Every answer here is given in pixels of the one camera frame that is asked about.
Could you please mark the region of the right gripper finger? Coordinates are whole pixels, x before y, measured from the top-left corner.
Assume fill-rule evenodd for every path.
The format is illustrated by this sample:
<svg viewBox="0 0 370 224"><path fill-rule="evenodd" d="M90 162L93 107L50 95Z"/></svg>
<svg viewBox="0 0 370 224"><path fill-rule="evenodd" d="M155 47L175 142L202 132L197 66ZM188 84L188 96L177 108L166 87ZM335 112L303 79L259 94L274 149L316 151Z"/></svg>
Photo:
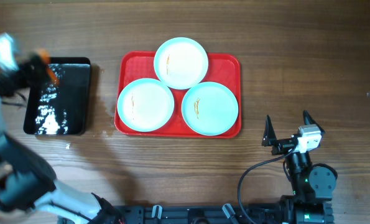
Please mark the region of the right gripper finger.
<svg viewBox="0 0 370 224"><path fill-rule="evenodd" d="M325 134L325 130L310 116L307 110L303 111L303 122L305 125L316 125L319 128L321 134Z"/></svg>
<svg viewBox="0 0 370 224"><path fill-rule="evenodd" d="M272 126L271 118L269 115L266 116L264 135L262 137L261 145L264 147L273 146L277 142L274 128Z"/></svg>

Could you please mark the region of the green and orange sponge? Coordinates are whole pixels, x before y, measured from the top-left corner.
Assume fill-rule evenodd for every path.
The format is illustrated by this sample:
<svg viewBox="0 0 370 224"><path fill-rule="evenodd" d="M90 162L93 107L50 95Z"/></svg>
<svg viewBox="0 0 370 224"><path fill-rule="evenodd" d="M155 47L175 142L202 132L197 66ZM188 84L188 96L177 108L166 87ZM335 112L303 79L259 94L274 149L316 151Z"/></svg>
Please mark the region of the green and orange sponge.
<svg viewBox="0 0 370 224"><path fill-rule="evenodd" d="M46 66L45 71L49 76L50 81L54 85L59 85L59 79L56 76L55 72L51 70L49 64L51 63L50 54L45 49L38 49L36 54L40 57L42 63Z"/></svg>

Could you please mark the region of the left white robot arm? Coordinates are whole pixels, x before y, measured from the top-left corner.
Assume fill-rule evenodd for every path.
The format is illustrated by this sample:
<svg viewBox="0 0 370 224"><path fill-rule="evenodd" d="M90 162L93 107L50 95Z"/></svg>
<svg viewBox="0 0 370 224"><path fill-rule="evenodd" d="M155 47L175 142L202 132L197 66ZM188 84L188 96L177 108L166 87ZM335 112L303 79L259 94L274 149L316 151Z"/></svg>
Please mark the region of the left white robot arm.
<svg viewBox="0 0 370 224"><path fill-rule="evenodd" d="M0 74L0 220L16 212L43 211L56 215L59 223L124 223L120 210L94 193L80 192L59 181L46 160L6 131L2 98L55 81L49 62L47 56L33 54Z"/></svg>

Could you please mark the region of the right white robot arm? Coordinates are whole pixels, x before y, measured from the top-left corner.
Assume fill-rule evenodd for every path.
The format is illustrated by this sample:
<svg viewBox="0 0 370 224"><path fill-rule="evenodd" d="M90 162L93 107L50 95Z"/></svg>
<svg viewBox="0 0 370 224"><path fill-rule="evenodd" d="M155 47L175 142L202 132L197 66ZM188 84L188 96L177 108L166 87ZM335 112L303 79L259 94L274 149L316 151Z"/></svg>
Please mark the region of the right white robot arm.
<svg viewBox="0 0 370 224"><path fill-rule="evenodd" d="M338 173L329 165L314 164L309 152L320 147L323 128L305 110L304 125L287 139L277 139L271 118L266 118L263 146L272 147L273 156L284 156L285 174L293 194L265 206L260 217L263 223L334 223L330 201L336 188Z"/></svg>

